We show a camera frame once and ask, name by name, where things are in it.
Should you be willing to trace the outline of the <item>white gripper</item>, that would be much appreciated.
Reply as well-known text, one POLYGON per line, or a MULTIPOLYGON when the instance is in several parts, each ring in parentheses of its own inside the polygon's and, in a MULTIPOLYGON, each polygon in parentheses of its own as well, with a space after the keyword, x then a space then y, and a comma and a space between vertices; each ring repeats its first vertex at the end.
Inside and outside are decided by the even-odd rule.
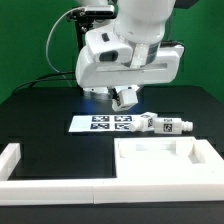
MULTIPOLYGON (((85 36, 77 65, 76 80, 82 88, 128 86, 139 91, 146 84, 169 83, 177 75, 184 46, 167 42, 153 55, 149 62, 142 56, 147 48, 134 47, 124 38, 119 38, 111 25, 91 31, 85 36)), ((112 99, 120 104, 116 88, 112 88, 112 99)))

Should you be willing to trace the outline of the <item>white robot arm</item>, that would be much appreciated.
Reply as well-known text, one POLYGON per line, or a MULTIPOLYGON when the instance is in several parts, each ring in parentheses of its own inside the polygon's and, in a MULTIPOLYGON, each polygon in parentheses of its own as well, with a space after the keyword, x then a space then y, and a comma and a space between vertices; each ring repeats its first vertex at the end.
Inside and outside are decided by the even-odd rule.
POLYGON ((85 35, 76 80, 85 91, 112 95, 115 111, 138 103, 137 89, 169 83, 176 77, 184 46, 163 42, 165 23, 175 8, 188 9, 199 0, 118 0, 118 14, 105 0, 83 0, 84 13, 110 22, 85 35))

